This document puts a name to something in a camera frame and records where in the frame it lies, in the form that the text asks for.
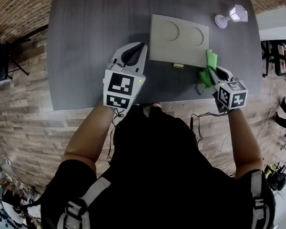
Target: black and white marker cube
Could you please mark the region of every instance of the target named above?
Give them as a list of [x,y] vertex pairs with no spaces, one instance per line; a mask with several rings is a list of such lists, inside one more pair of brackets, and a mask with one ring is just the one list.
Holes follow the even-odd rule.
[[248,89],[243,81],[218,84],[218,100],[228,109],[244,107],[247,97]]
[[145,76],[139,73],[128,74],[106,70],[103,80],[104,105],[130,109],[144,82]]

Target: harness strap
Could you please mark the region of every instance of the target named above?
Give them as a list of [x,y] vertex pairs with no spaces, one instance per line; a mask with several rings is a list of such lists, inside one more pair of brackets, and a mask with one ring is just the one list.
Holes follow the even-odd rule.
[[110,186],[110,184],[111,182],[104,177],[100,177],[96,180],[96,182],[90,186],[85,195],[80,198],[81,201],[85,202],[86,206],[69,201],[65,209],[66,213],[61,215],[57,228],[90,229],[90,219],[87,208],[101,194],[101,192]]
[[261,197],[262,193],[262,171],[256,171],[251,175],[251,193],[252,197],[255,200],[255,205],[253,208],[253,218],[251,229],[255,229],[257,221],[264,218],[264,200]]
[[101,192],[110,186],[110,184],[111,182],[106,178],[100,177],[91,185],[85,195],[81,197],[81,199],[85,201],[87,208],[100,195]]
[[265,225],[264,225],[263,229],[267,228],[269,221],[270,221],[270,209],[269,209],[268,205],[266,205],[266,220],[265,220]]

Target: green cloth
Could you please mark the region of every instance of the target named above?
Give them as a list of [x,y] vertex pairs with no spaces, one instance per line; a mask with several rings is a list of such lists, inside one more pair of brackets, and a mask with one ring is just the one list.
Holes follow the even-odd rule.
[[211,76],[209,72],[209,67],[216,71],[217,68],[217,54],[213,53],[211,49],[206,51],[208,66],[203,71],[199,72],[199,78],[206,88],[211,88],[213,86],[211,81]]
[[217,54],[212,52],[212,49],[206,51],[206,57],[208,60],[208,66],[212,67],[213,70],[216,70],[217,67]]

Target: shoulder strap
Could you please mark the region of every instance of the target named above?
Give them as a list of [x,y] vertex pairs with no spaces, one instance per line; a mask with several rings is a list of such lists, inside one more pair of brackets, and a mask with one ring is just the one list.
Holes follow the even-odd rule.
[[100,177],[91,185],[85,195],[81,197],[81,199],[85,201],[87,208],[110,184],[111,182],[106,178]]
[[262,171],[256,171],[251,175],[251,193],[255,200],[253,207],[253,218],[251,229],[256,229],[257,221],[265,218],[263,229],[266,229],[270,219],[269,207],[265,205],[264,199],[261,198],[262,193]]

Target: dark wood tabletop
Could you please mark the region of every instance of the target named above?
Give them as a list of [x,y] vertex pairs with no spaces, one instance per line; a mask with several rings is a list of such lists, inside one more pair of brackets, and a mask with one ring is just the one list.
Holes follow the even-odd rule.
[[[216,14],[228,16],[240,4],[248,22],[229,21],[224,30]],[[113,54],[131,42],[149,44],[152,14],[171,16],[209,27],[209,46],[218,65],[230,70],[258,94],[262,85],[262,52],[250,0],[53,0],[47,65],[54,110],[94,107],[102,99],[102,79]],[[146,60],[146,82],[137,103],[211,98],[196,91],[200,68]]]

